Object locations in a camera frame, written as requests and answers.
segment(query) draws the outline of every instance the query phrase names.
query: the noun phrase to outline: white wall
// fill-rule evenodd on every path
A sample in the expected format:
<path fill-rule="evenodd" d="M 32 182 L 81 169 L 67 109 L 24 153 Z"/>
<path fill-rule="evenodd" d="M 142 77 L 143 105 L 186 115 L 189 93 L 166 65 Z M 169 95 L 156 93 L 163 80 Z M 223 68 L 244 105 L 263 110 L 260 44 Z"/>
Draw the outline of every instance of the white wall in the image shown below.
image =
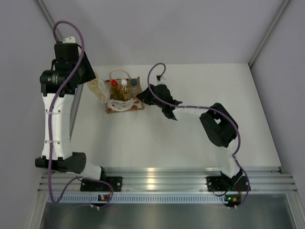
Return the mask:
<path fill-rule="evenodd" d="M 83 32 L 92 65 L 249 62 L 282 1 L 44 0 Z"/>
<path fill-rule="evenodd" d="M 292 1 L 252 69 L 283 167 L 305 204 L 305 1 Z"/>
<path fill-rule="evenodd" d="M 0 29 L 0 227 L 22 229 L 43 173 L 34 165 L 44 139 L 39 77 L 54 42 L 33 1 L 2 0 Z"/>

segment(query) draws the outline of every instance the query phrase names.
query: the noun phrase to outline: white bottle cap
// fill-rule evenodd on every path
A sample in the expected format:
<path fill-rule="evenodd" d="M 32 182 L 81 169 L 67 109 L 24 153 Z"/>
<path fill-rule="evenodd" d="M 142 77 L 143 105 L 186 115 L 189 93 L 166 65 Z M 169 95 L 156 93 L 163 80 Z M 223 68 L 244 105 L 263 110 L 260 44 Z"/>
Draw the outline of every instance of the white bottle cap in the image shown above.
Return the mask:
<path fill-rule="evenodd" d="M 122 81 L 121 81 L 121 84 L 122 84 L 123 87 L 126 87 L 126 86 L 128 85 L 128 84 L 127 84 L 127 80 L 122 80 Z"/>

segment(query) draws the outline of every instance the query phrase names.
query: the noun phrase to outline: gray floor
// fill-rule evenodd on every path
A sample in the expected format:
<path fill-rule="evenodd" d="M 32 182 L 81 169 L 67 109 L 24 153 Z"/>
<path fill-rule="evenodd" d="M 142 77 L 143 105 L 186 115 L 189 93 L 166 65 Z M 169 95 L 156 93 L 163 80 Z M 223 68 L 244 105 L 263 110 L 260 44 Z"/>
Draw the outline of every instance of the gray floor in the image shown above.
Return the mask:
<path fill-rule="evenodd" d="M 200 204 L 113 204 L 100 211 L 81 207 L 62 217 L 75 206 L 48 204 L 40 229 L 295 228 L 284 195 L 250 195 L 238 210 Z"/>

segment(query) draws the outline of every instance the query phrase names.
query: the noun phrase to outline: table surface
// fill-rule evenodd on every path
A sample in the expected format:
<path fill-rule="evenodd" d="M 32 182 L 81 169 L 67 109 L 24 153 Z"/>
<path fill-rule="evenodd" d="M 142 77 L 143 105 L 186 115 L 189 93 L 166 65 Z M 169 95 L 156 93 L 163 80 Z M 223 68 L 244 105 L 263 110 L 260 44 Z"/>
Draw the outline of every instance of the table surface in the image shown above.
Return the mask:
<path fill-rule="evenodd" d="M 147 87 L 152 65 L 96 66 L 100 78 L 122 68 L 132 78 L 140 76 Z M 157 67 L 151 75 L 163 70 Z M 221 103 L 239 125 L 242 166 L 280 167 L 280 160 L 268 127 L 255 84 L 247 64 L 173 64 L 164 74 L 174 99 L 183 105 L 211 106 Z M 114 72 L 114 78 L 125 77 Z M 105 105 L 83 87 L 71 137 L 74 152 L 102 167 L 220 167 L 220 150 L 207 138 L 202 125 L 167 119 L 157 106 L 144 110 L 106 114 Z"/>

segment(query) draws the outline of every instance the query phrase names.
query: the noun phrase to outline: bottle cap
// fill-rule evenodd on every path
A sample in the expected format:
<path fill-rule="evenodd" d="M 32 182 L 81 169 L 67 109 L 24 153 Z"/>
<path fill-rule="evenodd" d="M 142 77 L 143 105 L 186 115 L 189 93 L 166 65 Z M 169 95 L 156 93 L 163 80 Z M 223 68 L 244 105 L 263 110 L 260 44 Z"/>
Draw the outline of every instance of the bottle cap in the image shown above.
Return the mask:
<path fill-rule="evenodd" d="M 116 85 L 118 85 L 118 82 L 116 82 L 116 80 L 111 80 L 111 85 L 116 86 Z"/>
<path fill-rule="evenodd" d="M 137 85 L 137 83 L 138 83 L 137 79 L 132 79 L 132 80 L 130 80 L 130 84 L 131 84 L 132 86 Z"/>
<path fill-rule="evenodd" d="M 126 86 L 128 85 L 128 84 L 127 84 L 127 80 L 122 80 L 122 81 L 121 81 L 121 84 L 122 84 L 123 87 L 126 87 Z"/>

